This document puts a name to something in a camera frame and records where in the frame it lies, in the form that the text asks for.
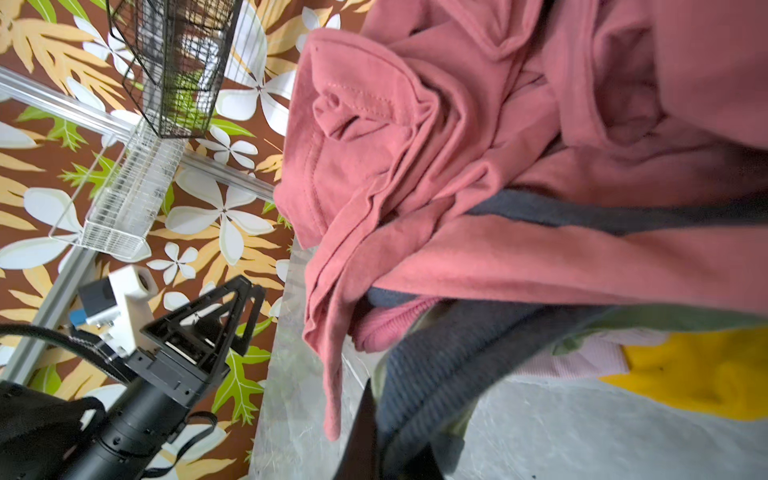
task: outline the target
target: brown floral wallpaper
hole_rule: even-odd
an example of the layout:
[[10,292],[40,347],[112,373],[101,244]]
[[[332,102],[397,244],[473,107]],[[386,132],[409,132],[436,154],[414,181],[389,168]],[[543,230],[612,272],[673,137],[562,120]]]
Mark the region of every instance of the brown floral wallpaper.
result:
[[[280,181],[287,106],[306,34],[315,28],[356,31],[374,1],[245,0],[217,114],[206,138],[192,139],[187,147],[272,184]],[[132,56],[109,35],[104,2],[0,0],[0,65],[137,123],[140,117],[121,86]],[[0,95],[0,321],[34,318],[69,251],[66,242],[48,238],[48,231],[59,217],[65,219],[62,235],[81,229],[89,198],[120,153],[116,144],[97,158],[108,143]],[[94,160],[97,175],[86,178]],[[70,206],[84,182],[84,193]],[[214,411],[219,428],[164,478],[247,475],[292,239],[291,226],[272,204],[181,168],[147,249],[133,259],[99,256],[98,275],[127,261],[151,269],[161,290],[151,303],[156,316],[241,273],[268,291],[249,352],[230,354],[230,375],[197,407]],[[17,342],[0,339],[0,365]],[[60,349],[48,350],[38,367],[31,386],[63,399],[93,395],[109,404],[123,389]],[[153,466],[169,465],[199,428],[187,427]]]

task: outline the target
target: yellow cloth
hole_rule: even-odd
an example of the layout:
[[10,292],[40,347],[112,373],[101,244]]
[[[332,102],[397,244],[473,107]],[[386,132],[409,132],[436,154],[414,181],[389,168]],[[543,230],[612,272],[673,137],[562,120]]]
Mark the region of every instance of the yellow cloth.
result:
[[768,328],[673,333],[625,346],[625,375],[601,380],[665,405],[734,420],[768,416]]

